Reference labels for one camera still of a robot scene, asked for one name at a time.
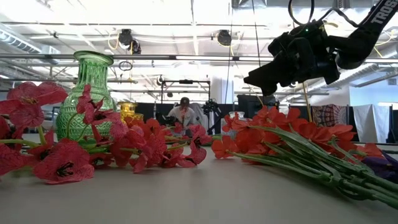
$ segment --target white table surface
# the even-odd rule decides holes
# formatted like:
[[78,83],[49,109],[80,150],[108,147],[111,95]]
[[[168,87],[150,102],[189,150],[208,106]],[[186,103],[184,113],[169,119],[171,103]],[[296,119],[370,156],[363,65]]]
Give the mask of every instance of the white table surface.
[[0,223],[398,223],[398,210],[357,202],[291,172],[208,157],[194,168],[97,170],[83,182],[0,182]]

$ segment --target glass vase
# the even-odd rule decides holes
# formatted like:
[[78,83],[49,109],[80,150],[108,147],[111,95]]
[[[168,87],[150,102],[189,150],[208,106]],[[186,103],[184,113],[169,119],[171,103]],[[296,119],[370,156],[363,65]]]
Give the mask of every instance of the glass vase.
[[[62,103],[57,116],[57,138],[58,140],[67,136],[67,124],[69,119],[76,113],[78,97],[83,93],[86,84],[91,85],[91,99],[98,102],[104,99],[102,110],[116,110],[116,104],[109,94],[107,84],[108,66],[113,64],[110,56],[90,51],[78,51],[73,56],[79,61],[79,72],[76,86],[72,89],[67,99]],[[75,116],[70,125],[70,139],[77,140],[86,124],[83,122],[83,114]],[[101,135],[109,135],[111,123],[97,125]],[[84,130],[85,136],[92,136],[91,127]]]

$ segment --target black flower center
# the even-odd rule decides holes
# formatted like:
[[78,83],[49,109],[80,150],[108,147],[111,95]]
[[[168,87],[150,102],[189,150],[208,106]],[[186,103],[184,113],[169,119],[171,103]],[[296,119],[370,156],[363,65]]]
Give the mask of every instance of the black flower center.
[[73,172],[70,171],[70,168],[72,168],[74,163],[72,161],[67,162],[66,164],[62,165],[57,169],[57,175],[59,177],[67,177],[69,175],[73,175]]
[[95,105],[95,103],[94,103],[93,100],[90,100],[89,103],[91,103],[91,105],[93,105],[93,108],[94,108],[94,109],[97,109],[97,106]]
[[103,115],[102,113],[100,113],[100,114],[95,115],[94,120],[100,121],[100,120],[105,119],[105,118],[106,118],[106,116]]
[[49,154],[50,154],[50,150],[48,150],[48,149],[45,150],[44,152],[40,153],[40,155],[39,155],[40,161],[45,159]]
[[197,137],[195,140],[193,140],[193,143],[195,143],[196,147],[199,147],[199,146],[201,146],[201,143],[200,143],[200,138],[199,138],[199,137]]

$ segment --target fluorescent light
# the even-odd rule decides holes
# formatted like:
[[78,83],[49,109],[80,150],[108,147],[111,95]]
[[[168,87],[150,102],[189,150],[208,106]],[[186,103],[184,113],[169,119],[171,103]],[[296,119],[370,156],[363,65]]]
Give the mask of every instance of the fluorescent light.
[[[274,58],[273,57],[260,57],[261,62],[271,62]],[[240,61],[253,61],[258,62],[258,57],[240,57]]]
[[177,60],[232,60],[232,57],[222,57],[222,56],[176,56]]
[[114,53],[113,53],[113,51],[112,51],[111,49],[105,49],[104,51],[105,51],[106,53],[109,53],[109,54],[114,55]]
[[375,58],[375,59],[366,59],[366,63],[398,63],[398,59],[392,58]]

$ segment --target yellow glass vase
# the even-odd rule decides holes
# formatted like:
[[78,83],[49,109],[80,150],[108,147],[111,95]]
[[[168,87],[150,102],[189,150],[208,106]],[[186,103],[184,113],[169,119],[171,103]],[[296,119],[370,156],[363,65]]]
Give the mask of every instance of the yellow glass vase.
[[132,119],[144,120],[143,114],[135,112],[137,103],[119,102],[118,105],[120,105],[120,117],[123,122],[125,122],[124,119],[128,116]]

